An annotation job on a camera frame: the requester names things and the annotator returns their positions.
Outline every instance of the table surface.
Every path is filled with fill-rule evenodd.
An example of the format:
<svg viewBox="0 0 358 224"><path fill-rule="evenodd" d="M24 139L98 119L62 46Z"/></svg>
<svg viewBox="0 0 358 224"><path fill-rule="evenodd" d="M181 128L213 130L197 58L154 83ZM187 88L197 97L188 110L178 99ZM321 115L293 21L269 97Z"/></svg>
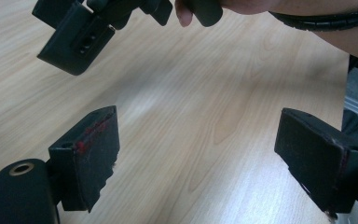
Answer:
<svg viewBox="0 0 358 224"><path fill-rule="evenodd" d="M115 173L90 214L59 206L62 223L328 223L274 143L284 107L340 127L346 53L269 14L182 28L136 10L73 77L36 59L54 30L34 3L0 0L0 170L118 111Z"/></svg>

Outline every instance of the black cable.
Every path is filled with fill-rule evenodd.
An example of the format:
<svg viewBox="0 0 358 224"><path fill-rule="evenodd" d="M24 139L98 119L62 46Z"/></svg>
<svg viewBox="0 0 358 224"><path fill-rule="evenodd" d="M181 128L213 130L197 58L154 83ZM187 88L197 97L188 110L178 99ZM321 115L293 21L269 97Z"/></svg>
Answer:
<svg viewBox="0 0 358 224"><path fill-rule="evenodd" d="M279 21L299 30L340 31L358 26L358 11L325 16L293 16L270 12Z"/></svg>

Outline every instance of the metal ring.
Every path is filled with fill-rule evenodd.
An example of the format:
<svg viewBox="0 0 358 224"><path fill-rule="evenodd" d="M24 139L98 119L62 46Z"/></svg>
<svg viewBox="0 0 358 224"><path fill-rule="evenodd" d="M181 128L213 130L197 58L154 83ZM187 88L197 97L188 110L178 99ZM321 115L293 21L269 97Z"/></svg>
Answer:
<svg viewBox="0 0 358 224"><path fill-rule="evenodd" d="M17 164L9 171L9 174L12 176L24 175L34 169L34 164L30 162L24 162Z"/></svg>

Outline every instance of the wood grain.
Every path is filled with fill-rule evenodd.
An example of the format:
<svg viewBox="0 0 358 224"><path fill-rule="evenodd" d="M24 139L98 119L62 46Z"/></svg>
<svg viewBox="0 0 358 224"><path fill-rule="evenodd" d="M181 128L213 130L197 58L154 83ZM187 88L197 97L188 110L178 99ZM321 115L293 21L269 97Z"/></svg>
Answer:
<svg viewBox="0 0 358 224"><path fill-rule="evenodd" d="M53 29L34 3L0 0L0 170L46 161L90 111L118 109L115 173L62 223L328 223L273 147L283 107L339 128L347 54L269 14L184 29L137 10L73 77L36 59Z"/></svg>

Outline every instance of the finger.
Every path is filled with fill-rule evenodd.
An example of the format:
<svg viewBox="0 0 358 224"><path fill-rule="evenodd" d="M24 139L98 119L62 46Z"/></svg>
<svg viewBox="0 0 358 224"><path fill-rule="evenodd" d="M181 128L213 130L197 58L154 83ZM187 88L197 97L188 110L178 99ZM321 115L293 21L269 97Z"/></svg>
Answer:
<svg viewBox="0 0 358 224"><path fill-rule="evenodd" d="M188 26L193 20L193 13L185 6L183 0L175 1L176 16L183 27Z"/></svg>

